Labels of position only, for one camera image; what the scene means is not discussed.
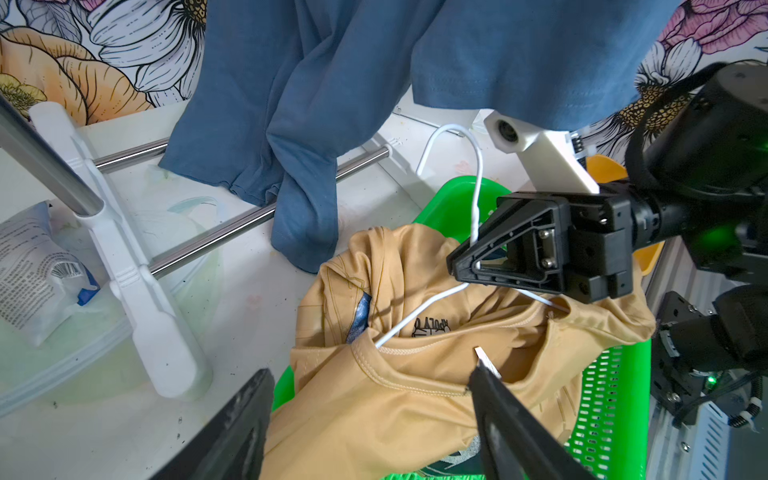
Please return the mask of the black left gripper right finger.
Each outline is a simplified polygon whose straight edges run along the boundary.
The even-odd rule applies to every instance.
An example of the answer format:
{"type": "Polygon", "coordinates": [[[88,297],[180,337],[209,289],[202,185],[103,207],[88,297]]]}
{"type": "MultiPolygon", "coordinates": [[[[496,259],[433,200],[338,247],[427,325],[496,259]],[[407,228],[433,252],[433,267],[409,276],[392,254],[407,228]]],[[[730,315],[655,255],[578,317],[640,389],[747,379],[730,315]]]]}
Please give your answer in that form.
{"type": "Polygon", "coordinates": [[[577,462],[480,363],[469,380],[488,479],[591,479],[577,462]]]}

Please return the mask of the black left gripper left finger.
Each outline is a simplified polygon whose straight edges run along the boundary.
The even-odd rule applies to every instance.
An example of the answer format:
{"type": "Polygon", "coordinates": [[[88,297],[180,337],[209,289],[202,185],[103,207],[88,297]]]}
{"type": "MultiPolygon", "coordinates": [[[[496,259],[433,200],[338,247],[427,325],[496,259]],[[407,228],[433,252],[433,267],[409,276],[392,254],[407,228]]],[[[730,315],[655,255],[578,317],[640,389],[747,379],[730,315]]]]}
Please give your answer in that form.
{"type": "Polygon", "coordinates": [[[258,370],[155,479],[257,479],[275,380],[258,370]]]}

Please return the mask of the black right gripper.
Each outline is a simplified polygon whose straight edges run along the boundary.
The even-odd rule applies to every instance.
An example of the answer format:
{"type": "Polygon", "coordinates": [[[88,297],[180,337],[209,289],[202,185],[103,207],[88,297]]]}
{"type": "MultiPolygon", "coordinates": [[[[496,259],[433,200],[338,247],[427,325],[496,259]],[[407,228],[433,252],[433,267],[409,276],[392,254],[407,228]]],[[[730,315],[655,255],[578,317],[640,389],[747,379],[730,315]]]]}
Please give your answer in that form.
{"type": "Polygon", "coordinates": [[[456,280],[569,296],[582,303],[633,290],[631,200],[622,194],[501,196],[447,257],[456,280]]]}

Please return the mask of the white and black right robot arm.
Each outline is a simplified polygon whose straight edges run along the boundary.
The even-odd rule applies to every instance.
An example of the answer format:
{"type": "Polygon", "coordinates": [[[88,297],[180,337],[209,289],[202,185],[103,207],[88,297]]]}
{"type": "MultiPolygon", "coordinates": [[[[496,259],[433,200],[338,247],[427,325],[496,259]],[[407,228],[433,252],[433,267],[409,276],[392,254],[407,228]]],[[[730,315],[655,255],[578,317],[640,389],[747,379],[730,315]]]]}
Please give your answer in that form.
{"type": "Polygon", "coordinates": [[[639,125],[627,177],[594,194],[510,194],[447,258],[457,280],[564,294],[584,303],[631,290],[634,252],[680,237],[695,266],[734,287],[702,315],[676,296],[662,304],[658,343],[663,398],[694,372],[740,369],[750,397],[729,418],[752,424],[767,374],[767,68],[715,63],[651,105],[690,101],[651,143],[639,125]]]}

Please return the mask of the crumpled plastic packet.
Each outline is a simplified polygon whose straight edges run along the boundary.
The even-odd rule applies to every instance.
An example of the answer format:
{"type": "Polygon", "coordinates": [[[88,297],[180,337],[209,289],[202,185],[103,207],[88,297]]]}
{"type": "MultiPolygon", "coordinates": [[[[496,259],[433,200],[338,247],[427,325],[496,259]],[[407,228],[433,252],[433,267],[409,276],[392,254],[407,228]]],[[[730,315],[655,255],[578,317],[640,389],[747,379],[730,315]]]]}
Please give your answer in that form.
{"type": "Polygon", "coordinates": [[[1,224],[1,319],[40,346],[100,291],[90,270],[53,239],[49,205],[1,224]]]}

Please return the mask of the light blue t-shirt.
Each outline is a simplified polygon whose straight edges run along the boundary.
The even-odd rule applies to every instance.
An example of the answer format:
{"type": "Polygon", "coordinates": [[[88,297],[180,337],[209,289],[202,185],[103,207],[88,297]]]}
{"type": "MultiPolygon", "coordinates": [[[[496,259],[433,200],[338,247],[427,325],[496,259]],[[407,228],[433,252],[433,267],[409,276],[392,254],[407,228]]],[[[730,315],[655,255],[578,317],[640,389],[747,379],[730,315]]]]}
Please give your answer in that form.
{"type": "Polygon", "coordinates": [[[338,241],[337,160],[406,93],[577,130],[630,103],[673,1],[215,1],[161,167],[275,203],[271,243],[314,273],[338,241]]]}

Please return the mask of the metal clothes rack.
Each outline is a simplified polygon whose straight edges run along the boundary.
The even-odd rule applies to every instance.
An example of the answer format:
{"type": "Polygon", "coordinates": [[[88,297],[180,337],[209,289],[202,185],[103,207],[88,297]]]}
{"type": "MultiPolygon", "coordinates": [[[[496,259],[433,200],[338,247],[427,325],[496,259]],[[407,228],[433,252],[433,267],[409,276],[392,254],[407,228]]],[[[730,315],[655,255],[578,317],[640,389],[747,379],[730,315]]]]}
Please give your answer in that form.
{"type": "Polygon", "coordinates": [[[42,102],[30,112],[33,119],[27,121],[10,103],[1,103],[2,149],[89,230],[155,391],[165,398],[198,399],[211,384],[212,369],[159,280],[270,220],[276,206],[251,209],[151,260],[104,174],[110,167],[123,168],[133,160],[160,155],[166,143],[145,144],[115,158],[95,159],[61,105],[42,102]]]}

